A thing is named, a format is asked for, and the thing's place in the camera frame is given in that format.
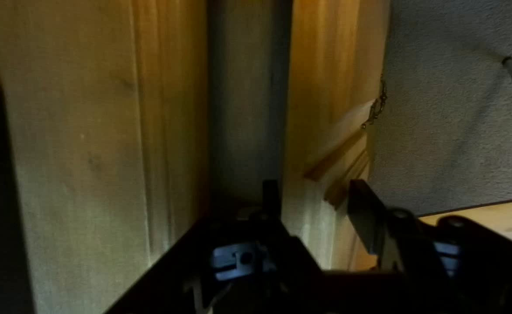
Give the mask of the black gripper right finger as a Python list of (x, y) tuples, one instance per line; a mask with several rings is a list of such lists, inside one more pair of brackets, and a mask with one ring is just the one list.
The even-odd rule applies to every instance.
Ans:
[(349, 183), (346, 212), (365, 251), (377, 258), (381, 270), (409, 273), (442, 270), (433, 245), (433, 228), (409, 209), (388, 207), (363, 179)]

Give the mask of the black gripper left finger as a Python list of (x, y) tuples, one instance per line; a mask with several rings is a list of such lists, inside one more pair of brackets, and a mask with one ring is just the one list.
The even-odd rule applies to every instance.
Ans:
[(323, 272), (302, 240), (283, 225), (276, 179), (262, 181), (262, 205), (252, 219), (274, 265), (273, 270), (259, 275), (264, 282), (264, 305), (257, 314), (321, 314)]

